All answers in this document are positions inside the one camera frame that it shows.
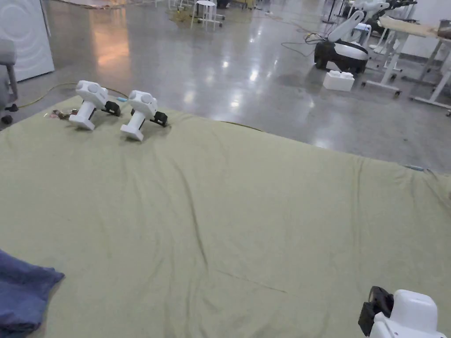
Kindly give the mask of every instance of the polished concrete floor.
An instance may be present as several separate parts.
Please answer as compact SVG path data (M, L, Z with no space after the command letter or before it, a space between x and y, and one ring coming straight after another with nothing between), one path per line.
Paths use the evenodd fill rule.
M357 83L351 93L322 87L325 73L281 46L302 42L323 2L273 0L269 9L226 10L208 31L169 20L166 2L84 9L45 1L55 72L19 84L19 104L80 79L123 93L148 91L160 107L238 122L312 145L451 172L451 119L444 109ZM292 45L304 54L314 46ZM364 78L380 75L367 71ZM406 93L411 84L396 80ZM59 87L22 108L18 121L75 94Z

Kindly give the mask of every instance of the white block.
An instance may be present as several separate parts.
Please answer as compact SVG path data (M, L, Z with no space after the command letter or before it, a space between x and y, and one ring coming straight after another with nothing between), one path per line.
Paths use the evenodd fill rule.
M341 73L336 70L331 70L326 74L323 86L326 89L336 91L351 91L354 84L354 76L351 73Z

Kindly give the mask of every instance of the blue towel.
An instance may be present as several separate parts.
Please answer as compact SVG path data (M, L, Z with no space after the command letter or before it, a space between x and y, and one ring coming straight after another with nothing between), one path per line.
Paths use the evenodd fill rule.
M64 274L0 250L0 338L24 337L42 323L50 290Z

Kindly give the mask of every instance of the gray chair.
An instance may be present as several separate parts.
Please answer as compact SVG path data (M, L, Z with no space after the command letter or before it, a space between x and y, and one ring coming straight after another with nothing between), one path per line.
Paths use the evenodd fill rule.
M14 65L17 60L17 53L14 43L11 40L0 39L0 111L3 109L10 112L17 111L14 103L18 98L17 81L14 73ZM5 124L10 124L13 119L10 115L1 118Z

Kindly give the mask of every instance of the cable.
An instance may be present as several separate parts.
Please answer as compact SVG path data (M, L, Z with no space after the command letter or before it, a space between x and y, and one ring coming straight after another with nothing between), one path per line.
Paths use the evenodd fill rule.
M56 86L53 86L52 88L50 88L49 90L47 90L47 92L46 92L44 95L42 95L41 97L39 97L38 99L36 99L36 100L34 100L34 101L31 101L31 102L29 102L29 103L26 103L26 104L24 104L24 105L20 105L20 106L18 106L17 108L23 108L23 107L27 107L27 106L29 106L29 105L32 105L32 104L34 104L34 103L36 103L36 102L42 100L44 97L47 96L48 93L50 93L50 92L51 92L52 90L54 90L55 88L60 87L60 86L67 86L67 85L77 85L77 82L66 82L66 83L60 83L60 84L57 84ZM121 94L122 96L128 97L128 95L125 95L124 93L121 93L120 91L117 91L117 90L115 90L115 89L111 89L111 88L108 88L108 87L105 87L105 88L108 89L109 91L115 91L116 93L119 93L119 94Z
M250 127L250 126L247 126L247 125L241 124L241 123L229 122L229 121L221 121L221 122L229 123L229 124L234 124L234 125L236 125L236 126L241 126L241 127L250 128L250 129L253 129L253 130L257 130L257 131L259 131L259 132L264 132L263 130L260 130L260 129L257 129L257 128L254 128L254 127Z
M304 42L282 42L282 43L281 43L281 46L282 46L282 47L285 47L285 48L287 48L287 49L289 49L289 50L295 51L296 53L301 54L301 55L302 55L303 57L305 57L305 58L307 58L307 57L309 57L310 55L312 55L312 53L315 51L315 50L313 50L313 51L311 51L309 54L304 54L304 53L301 52L300 50L297 50L297 49L294 49L294 48L285 46L285 45L287 45L287 44L290 44L290 45L305 45Z

